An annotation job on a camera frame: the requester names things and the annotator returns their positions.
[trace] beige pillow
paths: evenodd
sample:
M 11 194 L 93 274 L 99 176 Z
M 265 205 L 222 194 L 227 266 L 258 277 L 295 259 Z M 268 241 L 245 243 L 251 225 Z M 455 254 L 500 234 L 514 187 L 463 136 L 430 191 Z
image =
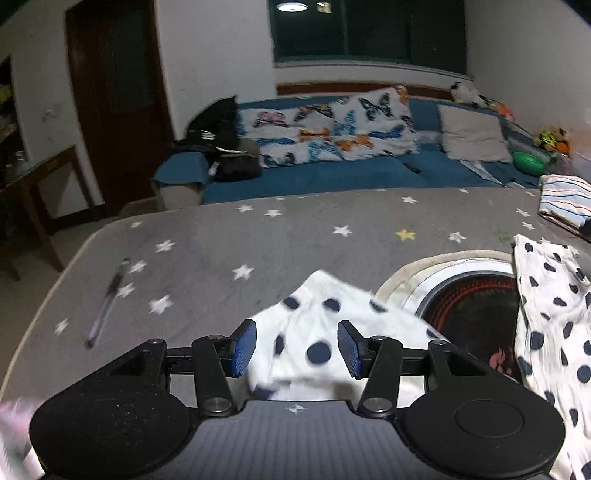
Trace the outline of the beige pillow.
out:
M 439 105 L 441 144 L 454 160 L 513 162 L 495 115 Z

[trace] white wall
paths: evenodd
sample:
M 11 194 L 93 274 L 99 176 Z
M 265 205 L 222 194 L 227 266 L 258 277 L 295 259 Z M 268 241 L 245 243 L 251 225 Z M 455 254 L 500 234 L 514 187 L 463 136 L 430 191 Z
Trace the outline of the white wall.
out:
M 586 127 L 591 27 L 562 0 L 465 0 L 468 72 L 530 131 Z
M 283 62 L 275 68 L 277 83 L 392 82 L 449 88 L 455 82 L 470 83 L 458 73 L 404 64 L 367 61 Z
M 102 203 L 70 89 L 64 11 L 76 2 L 31 0 L 25 4 L 0 28 L 0 59 L 12 58 L 17 115 L 31 161 L 37 163 L 75 145 L 92 196 Z M 43 122 L 47 110 L 52 118 Z M 40 190 L 52 216 L 86 207 L 69 167 L 53 174 Z
M 276 96 L 266 0 L 157 0 L 157 19 L 177 138 L 218 98 Z
M 17 114 L 25 147 L 37 163 L 76 145 L 93 197 L 103 203 L 88 160 L 70 86 L 65 11 L 79 0 L 30 0 L 0 28 L 0 59 L 12 57 Z M 265 0 L 157 0 L 158 33 L 173 128 L 212 100 L 275 96 Z M 51 110 L 49 120 L 42 118 Z M 41 185 L 51 216 L 86 208 L 72 172 Z

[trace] table leg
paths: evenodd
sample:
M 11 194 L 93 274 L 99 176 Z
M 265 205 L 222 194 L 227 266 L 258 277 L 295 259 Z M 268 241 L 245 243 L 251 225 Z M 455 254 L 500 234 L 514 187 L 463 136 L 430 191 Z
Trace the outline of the table leg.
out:
M 18 270 L 14 268 L 10 260 L 10 251 L 5 245 L 0 245 L 0 266 L 4 267 L 14 280 L 21 279 Z
M 37 235 L 41 239 L 43 243 L 43 248 L 46 251 L 48 256 L 49 263 L 58 271 L 61 272 L 64 270 L 64 266 L 61 264 L 60 258 L 57 256 L 56 251 L 51 244 L 51 238 L 47 235 L 47 232 L 43 228 L 41 221 L 39 220 L 39 216 L 37 215 L 37 210 L 35 209 L 35 205 L 33 204 L 33 199 L 31 198 L 31 193 L 26 188 L 21 189 L 21 196 L 22 202 L 29 214 L 31 221 L 33 222 L 33 226 L 37 231 Z
M 78 160 L 78 156 L 76 155 L 76 153 L 74 153 L 74 157 L 72 158 L 72 169 L 74 170 L 74 174 L 78 179 L 78 184 L 80 185 L 80 189 L 82 190 L 82 195 L 84 195 L 84 199 L 88 204 L 88 208 L 92 212 L 92 216 L 96 221 L 99 218 L 96 212 L 95 203 L 92 201 L 92 196 L 90 195 L 90 190 L 88 188 L 88 184 L 86 183 L 86 179 L 84 178 L 84 174 L 82 173 L 80 161 Z

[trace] window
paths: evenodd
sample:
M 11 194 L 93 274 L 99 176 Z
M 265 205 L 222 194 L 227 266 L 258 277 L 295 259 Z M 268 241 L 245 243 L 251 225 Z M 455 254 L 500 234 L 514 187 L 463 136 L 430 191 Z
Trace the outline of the window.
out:
M 269 0 L 275 61 L 349 59 L 466 73 L 463 0 Z

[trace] ceiling light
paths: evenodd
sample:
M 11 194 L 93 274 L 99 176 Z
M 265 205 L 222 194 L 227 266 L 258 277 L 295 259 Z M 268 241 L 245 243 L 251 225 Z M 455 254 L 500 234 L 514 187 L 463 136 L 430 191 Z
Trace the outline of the ceiling light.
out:
M 281 10 L 282 12 L 303 12 L 304 10 L 308 10 L 308 5 L 301 2 L 284 2 L 277 5 L 277 10 Z

